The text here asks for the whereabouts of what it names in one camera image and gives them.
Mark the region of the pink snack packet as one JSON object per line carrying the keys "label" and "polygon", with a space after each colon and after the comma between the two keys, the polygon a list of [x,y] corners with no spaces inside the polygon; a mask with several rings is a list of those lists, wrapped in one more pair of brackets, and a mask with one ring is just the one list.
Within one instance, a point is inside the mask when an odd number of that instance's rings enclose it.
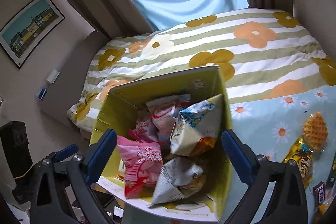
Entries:
{"label": "pink snack packet", "polygon": [[158,142],[157,128],[151,120],[151,115],[145,110],[138,111],[135,129],[129,130],[127,134],[142,143]]}

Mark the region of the snickers bar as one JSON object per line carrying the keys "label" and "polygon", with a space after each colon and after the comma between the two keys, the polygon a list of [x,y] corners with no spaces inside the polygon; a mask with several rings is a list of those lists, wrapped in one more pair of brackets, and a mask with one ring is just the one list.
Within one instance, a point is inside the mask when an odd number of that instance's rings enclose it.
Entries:
{"label": "snickers bar", "polygon": [[313,196],[315,207],[318,207],[325,200],[325,183],[321,181],[313,187]]}

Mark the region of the Oishi shrimp flake bag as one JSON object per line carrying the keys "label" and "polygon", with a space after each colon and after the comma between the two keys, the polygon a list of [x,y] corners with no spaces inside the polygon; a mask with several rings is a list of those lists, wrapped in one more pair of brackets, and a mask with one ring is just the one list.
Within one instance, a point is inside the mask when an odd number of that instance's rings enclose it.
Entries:
{"label": "Oishi shrimp flake bag", "polygon": [[178,113],[189,107],[190,103],[190,94],[166,96],[146,102],[151,120],[158,129],[157,138],[161,149],[170,148],[170,135]]}

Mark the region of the gold foil snack packet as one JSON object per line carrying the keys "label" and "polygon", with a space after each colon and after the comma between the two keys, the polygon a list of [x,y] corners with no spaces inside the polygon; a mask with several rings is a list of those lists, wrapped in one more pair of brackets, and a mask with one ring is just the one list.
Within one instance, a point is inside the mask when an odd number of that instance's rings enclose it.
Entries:
{"label": "gold foil snack packet", "polygon": [[303,186],[307,188],[313,177],[313,155],[302,136],[297,138],[282,162],[287,163],[289,160],[297,163]]}

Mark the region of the blue white small box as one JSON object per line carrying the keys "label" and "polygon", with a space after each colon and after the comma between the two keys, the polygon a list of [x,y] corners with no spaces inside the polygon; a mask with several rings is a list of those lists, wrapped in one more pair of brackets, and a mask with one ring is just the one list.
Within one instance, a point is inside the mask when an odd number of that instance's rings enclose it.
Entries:
{"label": "blue white small box", "polygon": [[42,101],[45,97],[45,95],[47,94],[48,89],[43,87],[41,89],[38,90],[38,92],[36,93],[36,97],[38,100]]}

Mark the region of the yellow snack packet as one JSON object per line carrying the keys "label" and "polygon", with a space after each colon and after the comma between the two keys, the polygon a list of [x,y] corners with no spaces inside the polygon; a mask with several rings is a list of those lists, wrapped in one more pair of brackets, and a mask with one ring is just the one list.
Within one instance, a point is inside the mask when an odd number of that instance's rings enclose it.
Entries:
{"label": "yellow snack packet", "polygon": [[335,197],[328,199],[320,205],[314,215],[313,223],[336,224]]}

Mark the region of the yellow-green cardboard box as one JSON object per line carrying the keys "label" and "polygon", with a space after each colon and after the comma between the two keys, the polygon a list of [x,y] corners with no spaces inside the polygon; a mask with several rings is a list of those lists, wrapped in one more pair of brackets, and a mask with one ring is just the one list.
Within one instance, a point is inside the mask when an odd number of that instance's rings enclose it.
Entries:
{"label": "yellow-green cardboard box", "polygon": [[231,126],[221,69],[206,66],[112,88],[91,143],[113,129],[118,144],[98,184],[149,214],[217,222],[230,188],[222,132]]}

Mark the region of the framed town picture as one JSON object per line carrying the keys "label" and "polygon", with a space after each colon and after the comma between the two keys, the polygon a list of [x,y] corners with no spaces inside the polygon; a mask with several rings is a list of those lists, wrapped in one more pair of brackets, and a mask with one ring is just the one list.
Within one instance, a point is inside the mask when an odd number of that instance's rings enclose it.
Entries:
{"label": "framed town picture", "polygon": [[1,48],[21,68],[39,43],[65,16],[52,0],[32,0],[1,29]]}

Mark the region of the blue daisy cloth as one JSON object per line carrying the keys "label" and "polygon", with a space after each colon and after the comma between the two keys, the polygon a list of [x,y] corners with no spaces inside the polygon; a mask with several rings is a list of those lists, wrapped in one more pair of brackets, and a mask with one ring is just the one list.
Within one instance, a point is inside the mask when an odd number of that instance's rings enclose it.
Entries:
{"label": "blue daisy cloth", "polygon": [[313,188],[326,182],[335,154],[335,87],[323,86],[309,92],[269,100],[230,105],[233,131],[256,155],[281,162],[302,134],[307,118],[322,114],[329,132],[324,151],[313,157],[313,177],[306,188],[308,222],[315,214]]}

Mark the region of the wrapped waffle snack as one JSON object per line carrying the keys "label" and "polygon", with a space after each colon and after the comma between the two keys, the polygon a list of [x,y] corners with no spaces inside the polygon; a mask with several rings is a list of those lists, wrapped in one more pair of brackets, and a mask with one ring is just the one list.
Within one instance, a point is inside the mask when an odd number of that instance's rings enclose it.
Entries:
{"label": "wrapped waffle snack", "polygon": [[313,152],[320,151],[326,143],[329,132],[320,112],[311,114],[302,127],[304,143]]}

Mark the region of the striped floral duvet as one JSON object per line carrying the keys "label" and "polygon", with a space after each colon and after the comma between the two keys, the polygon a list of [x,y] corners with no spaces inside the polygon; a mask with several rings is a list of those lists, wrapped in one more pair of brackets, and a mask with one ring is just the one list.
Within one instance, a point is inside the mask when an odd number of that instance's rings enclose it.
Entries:
{"label": "striped floral duvet", "polygon": [[219,66],[232,103],[335,85],[335,61],[296,18],[277,10],[224,12],[115,38],[89,62],[80,99],[67,111],[89,132],[111,88],[189,68]]}

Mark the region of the grey white snack bag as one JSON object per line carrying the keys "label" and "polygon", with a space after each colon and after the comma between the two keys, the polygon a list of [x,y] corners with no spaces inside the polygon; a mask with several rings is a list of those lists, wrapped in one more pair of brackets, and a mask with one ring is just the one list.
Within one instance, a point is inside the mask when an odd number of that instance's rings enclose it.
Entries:
{"label": "grey white snack bag", "polygon": [[199,192],[207,177],[206,163],[188,157],[176,157],[161,168],[151,203],[184,200]]}

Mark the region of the white wall switch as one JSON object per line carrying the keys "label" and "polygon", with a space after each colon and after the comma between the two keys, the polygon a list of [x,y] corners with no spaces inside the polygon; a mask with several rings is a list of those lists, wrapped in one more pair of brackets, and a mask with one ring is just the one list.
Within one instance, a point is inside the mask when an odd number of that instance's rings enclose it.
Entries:
{"label": "white wall switch", "polygon": [[46,81],[47,81],[50,85],[52,85],[52,84],[56,81],[56,79],[57,79],[57,77],[58,77],[59,75],[60,75],[60,72],[57,71],[56,69],[53,69],[53,70],[50,72],[50,74],[47,76]]}

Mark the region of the red pink striped packet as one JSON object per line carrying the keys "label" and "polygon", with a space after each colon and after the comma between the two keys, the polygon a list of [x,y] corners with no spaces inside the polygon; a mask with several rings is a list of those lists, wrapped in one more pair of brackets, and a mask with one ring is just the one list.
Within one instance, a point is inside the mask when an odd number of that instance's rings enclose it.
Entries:
{"label": "red pink striped packet", "polygon": [[137,198],[144,188],[156,186],[163,166],[161,147],[158,143],[132,141],[118,136],[117,150],[125,166],[125,198]]}

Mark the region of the white cheese snack bag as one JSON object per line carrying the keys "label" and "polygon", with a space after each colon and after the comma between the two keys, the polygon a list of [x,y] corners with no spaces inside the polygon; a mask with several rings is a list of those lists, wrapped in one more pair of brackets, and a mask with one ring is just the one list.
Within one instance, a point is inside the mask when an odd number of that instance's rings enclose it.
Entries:
{"label": "white cheese snack bag", "polygon": [[195,157],[214,148],[221,130],[222,110],[222,94],[181,110],[170,137],[171,154]]}

